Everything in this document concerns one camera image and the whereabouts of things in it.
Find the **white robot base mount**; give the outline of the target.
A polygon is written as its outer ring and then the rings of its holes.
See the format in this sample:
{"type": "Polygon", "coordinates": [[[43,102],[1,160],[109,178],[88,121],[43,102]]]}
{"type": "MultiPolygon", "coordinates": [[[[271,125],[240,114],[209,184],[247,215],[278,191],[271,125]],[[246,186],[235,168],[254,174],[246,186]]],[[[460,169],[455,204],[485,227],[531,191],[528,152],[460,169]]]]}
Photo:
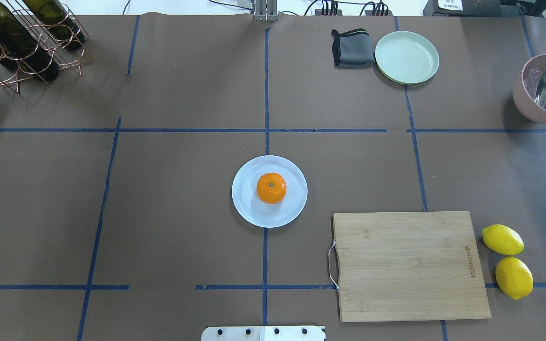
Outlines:
{"type": "Polygon", "coordinates": [[[325,341],[324,326],[211,326],[201,334],[202,341],[325,341]]]}

